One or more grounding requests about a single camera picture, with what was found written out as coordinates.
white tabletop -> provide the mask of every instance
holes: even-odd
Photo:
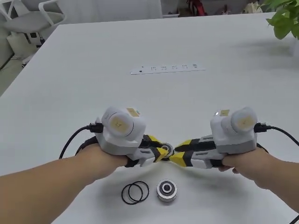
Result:
[[[0,98],[0,175],[58,158],[78,128],[111,105],[135,106],[147,134],[177,145],[210,134],[218,109],[251,106],[262,122],[299,136],[299,59],[293,38],[279,41],[270,14],[62,25]],[[130,75],[141,65],[199,62],[206,71]],[[66,156],[92,134],[81,133]],[[262,133],[271,154],[299,161],[299,148],[283,134]],[[155,187],[164,178],[178,197],[161,204]],[[121,189],[142,180],[149,198],[122,202]],[[159,163],[120,168],[86,187],[56,224],[285,224],[296,213],[252,181],[216,169]]]

power strip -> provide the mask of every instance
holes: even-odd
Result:
[[[131,71],[131,75],[182,72],[182,71],[201,71],[201,70],[206,70],[206,69],[203,68],[199,63],[141,66],[140,68],[133,69]]]

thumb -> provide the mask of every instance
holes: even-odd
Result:
[[[237,165],[237,155],[227,155],[223,158],[222,164],[228,167],[235,167]]]

o-ring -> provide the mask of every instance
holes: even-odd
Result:
[[[127,201],[124,199],[124,197],[123,197],[123,192],[125,191],[125,189],[126,189],[127,187],[131,187],[132,185],[137,186],[137,187],[140,189],[140,191],[141,191],[141,196],[140,196],[140,199],[139,199],[137,202],[129,203],[129,202],[127,202]],[[122,189],[122,191],[121,191],[121,198],[122,198],[123,202],[126,203],[126,204],[130,204],[130,205],[137,204],[137,203],[139,203],[139,202],[142,200],[142,198],[143,198],[143,191],[142,191],[142,188],[141,188],[139,185],[135,184],[135,183],[128,184],[128,185],[126,185],[126,186]]]
[[[131,186],[132,186],[132,185],[136,185],[137,183],[143,183],[143,184],[146,186],[147,190],[148,190],[148,193],[147,193],[147,195],[146,195],[146,197],[145,197],[144,199],[136,200],[136,199],[132,198],[132,196],[131,196],[131,194],[130,194]],[[129,186],[129,189],[128,189],[128,196],[129,196],[129,198],[130,198],[132,201],[136,202],[136,203],[144,202],[144,201],[149,197],[149,194],[150,194],[150,188],[149,188],[148,184],[147,184],[146,182],[143,182],[143,181],[135,181],[134,183],[132,183],[132,184]]]

sticker label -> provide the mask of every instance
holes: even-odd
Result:
[[[138,112],[136,112],[136,110],[134,110],[133,108],[127,108],[127,110],[129,111],[132,117],[139,117]]]
[[[120,133],[125,133],[129,128],[129,125],[118,117],[114,117],[111,120],[110,126]]]
[[[253,125],[255,125],[255,122],[254,122],[254,120],[252,119],[251,116],[241,118],[241,119],[238,120],[238,123],[237,123],[237,126],[240,129],[246,129],[246,128],[251,127]]]
[[[222,110],[220,111],[220,117],[227,117],[229,114],[229,110]]]

